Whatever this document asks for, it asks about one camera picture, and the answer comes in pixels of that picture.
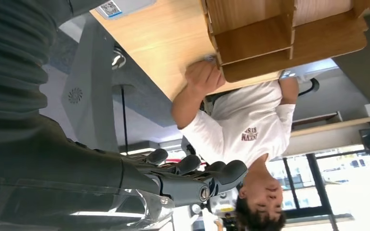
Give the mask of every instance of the wooden tabletop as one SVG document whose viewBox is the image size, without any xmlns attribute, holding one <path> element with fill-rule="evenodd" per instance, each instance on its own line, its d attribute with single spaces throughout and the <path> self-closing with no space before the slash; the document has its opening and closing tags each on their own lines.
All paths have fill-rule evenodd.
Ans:
<svg viewBox="0 0 370 231">
<path fill-rule="evenodd" d="M 200 0 L 158 0 L 154 5 L 118 20 L 94 17 L 173 100 L 185 86 L 188 65 L 215 54 Z M 276 80 L 279 72 L 226 83 L 216 92 Z"/>
</svg>

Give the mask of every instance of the wooden shelf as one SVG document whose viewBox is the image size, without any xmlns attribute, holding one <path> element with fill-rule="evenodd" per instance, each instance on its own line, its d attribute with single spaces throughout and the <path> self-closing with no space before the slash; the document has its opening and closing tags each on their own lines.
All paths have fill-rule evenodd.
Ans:
<svg viewBox="0 0 370 231">
<path fill-rule="evenodd" d="M 370 0 L 204 0 L 228 82 L 358 51 Z"/>
<path fill-rule="evenodd" d="M 277 16 L 214 36 L 221 64 L 289 49 L 291 41 L 285 33 L 282 20 Z"/>
<path fill-rule="evenodd" d="M 297 26 L 291 60 L 281 51 L 224 65 L 225 78 L 228 82 L 236 82 L 358 51 L 367 45 L 361 29 L 364 24 L 363 18 L 356 19 L 353 12 L 346 12 Z"/>
</svg>

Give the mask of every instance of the shelf compartment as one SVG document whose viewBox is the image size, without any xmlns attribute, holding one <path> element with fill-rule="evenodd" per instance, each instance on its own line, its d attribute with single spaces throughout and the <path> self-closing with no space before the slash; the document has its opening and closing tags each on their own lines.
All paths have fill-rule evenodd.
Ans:
<svg viewBox="0 0 370 231">
<path fill-rule="evenodd" d="M 214 36 L 222 65 L 289 49 L 291 40 L 281 16 Z"/>
<path fill-rule="evenodd" d="M 236 82 L 361 50 L 367 45 L 360 29 L 364 24 L 363 18 L 357 19 L 349 11 L 297 26 L 292 59 L 286 59 L 286 52 L 279 51 L 223 65 L 223 73 L 228 82 Z"/>
<path fill-rule="evenodd" d="M 215 35 L 280 15 L 280 0 L 206 0 Z"/>
</svg>

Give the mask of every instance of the sticker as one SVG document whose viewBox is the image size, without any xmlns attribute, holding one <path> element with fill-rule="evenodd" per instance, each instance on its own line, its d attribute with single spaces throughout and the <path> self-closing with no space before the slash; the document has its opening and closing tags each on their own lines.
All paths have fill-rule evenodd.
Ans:
<svg viewBox="0 0 370 231">
<path fill-rule="evenodd" d="M 113 1 L 108 1 L 100 6 L 100 9 L 107 15 L 107 17 L 112 18 L 122 13 L 119 6 Z"/>
<path fill-rule="evenodd" d="M 221 208 L 221 212 L 232 212 L 234 209 L 233 208 Z"/>
</svg>

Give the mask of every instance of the man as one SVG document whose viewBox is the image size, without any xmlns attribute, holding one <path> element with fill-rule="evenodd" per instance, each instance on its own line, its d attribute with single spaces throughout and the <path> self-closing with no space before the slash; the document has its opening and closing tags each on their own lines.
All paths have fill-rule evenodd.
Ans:
<svg viewBox="0 0 370 231">
<path fill-rule="evenodd" d="M 172 116 L 208 163 L 241 160 L 249 168 L 239 190 L 239 224 L 249 230 L 280 230 L 285 223 L 279 182 L 266 161 L 289 145 L 298 97 L 295 78 L 241 88 L 217 99 L 211 116 L 199 110 L 204 97 L 225 83 L 216 66 L 206 61 L 188 67 L 187 86 L 173 101 Z"/>
</svg>

